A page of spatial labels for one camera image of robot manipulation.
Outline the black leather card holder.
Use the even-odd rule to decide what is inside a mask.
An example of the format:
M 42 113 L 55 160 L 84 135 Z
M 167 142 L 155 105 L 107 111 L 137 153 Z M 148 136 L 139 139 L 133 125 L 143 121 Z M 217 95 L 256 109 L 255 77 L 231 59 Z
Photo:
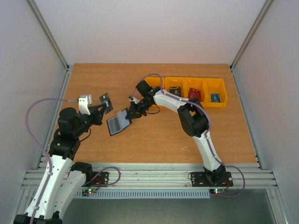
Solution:
M 128 117 L 128 108 L 118 111 L 116 116 L 107 120 L 107 127 L 110 136 L 116 135 L 132 124 L 132 120 Z

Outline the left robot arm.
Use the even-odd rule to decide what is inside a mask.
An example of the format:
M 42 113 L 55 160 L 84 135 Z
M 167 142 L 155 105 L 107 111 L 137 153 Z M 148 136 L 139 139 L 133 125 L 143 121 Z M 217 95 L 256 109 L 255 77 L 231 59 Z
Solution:
M 41 183 L 25 213 L 14 218 L 15 224 L 61 224 L 75 193 L 93 183 L 92 165 L 73 159 L 81 144 L 80 136 L 91 126 L 102 125 L 106 105 L 89 106 L 83 98 L 78 105 L 79 111 L 67 107 L 59 113 Z

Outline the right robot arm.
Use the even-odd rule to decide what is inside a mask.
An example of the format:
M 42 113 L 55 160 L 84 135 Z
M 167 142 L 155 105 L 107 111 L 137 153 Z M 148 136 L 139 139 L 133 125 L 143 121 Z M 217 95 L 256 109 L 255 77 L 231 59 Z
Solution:
M 143 99 L 138 100 L 133 95 L 129 96 L 130 108 L 127 118 L 138 119 L 146 116 L 146 111 L 153 105 L 159 105 L 177 113 L 184 132 L 194 139 L 199 149 L 207 182 L 210 185 L 221 182 L 226 169 L 212 143 L 210 118 L 199 100 L 178 97 L 158 86 L 152 88 L 144 80 L 137 84 L 135 90 L 141 94 Z

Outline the black VIP card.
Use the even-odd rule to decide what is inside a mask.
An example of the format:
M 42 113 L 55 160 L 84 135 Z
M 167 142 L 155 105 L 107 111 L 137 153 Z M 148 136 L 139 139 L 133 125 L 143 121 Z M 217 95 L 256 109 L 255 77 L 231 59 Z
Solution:
M 99 100 L 102 105 L 105 105 L 105 114 L 110 113 L 114 108 L 108 93 L 103 94 L 99 97 Z

